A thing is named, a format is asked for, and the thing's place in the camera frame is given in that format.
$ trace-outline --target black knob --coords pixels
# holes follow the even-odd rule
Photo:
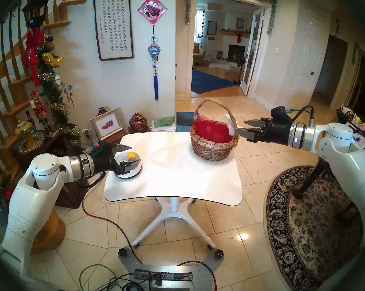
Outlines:
[[[221,259],[222,257],[224,257],[224,253],[222,250],[218,249],[215,251],[215,259]]]
[[[124,248],[124,247],[122,247],[121,249],[119,249],[118,255],[120,255],[120,256],[126,256],[127,255],[127,249]]]

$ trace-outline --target blue tassel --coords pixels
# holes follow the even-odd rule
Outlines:
[[[158,74],[155,72],[154,76],[154,96],[156,98],[156,101],[158,101]]]

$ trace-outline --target green cloth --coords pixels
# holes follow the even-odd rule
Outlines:
[[[154,127],[169,127],[174,123],[174,118],[165,118],[154,120]]]

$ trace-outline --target wall picture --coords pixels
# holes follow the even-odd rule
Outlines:
[[[217,22],[208,21],[207,35],[216,35]]]
[[[134,58],[130,0],[94,0],[99,59]]]
[[[92,118],[91,124],[99,140],[104,140],[123,129],[116,109]]]
[[[244,30],[245,29],[245,22],[246,19],[242,19],[241,17],[236,18],[236,29],[237,30]]]

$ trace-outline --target yellow ball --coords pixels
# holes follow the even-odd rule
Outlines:
[[[134,152],[129,152],[129,153],[127,153],[126,158],[127,158],[127,159],[130,159],[130,158],[137,158],[137,155],[136,155]]]

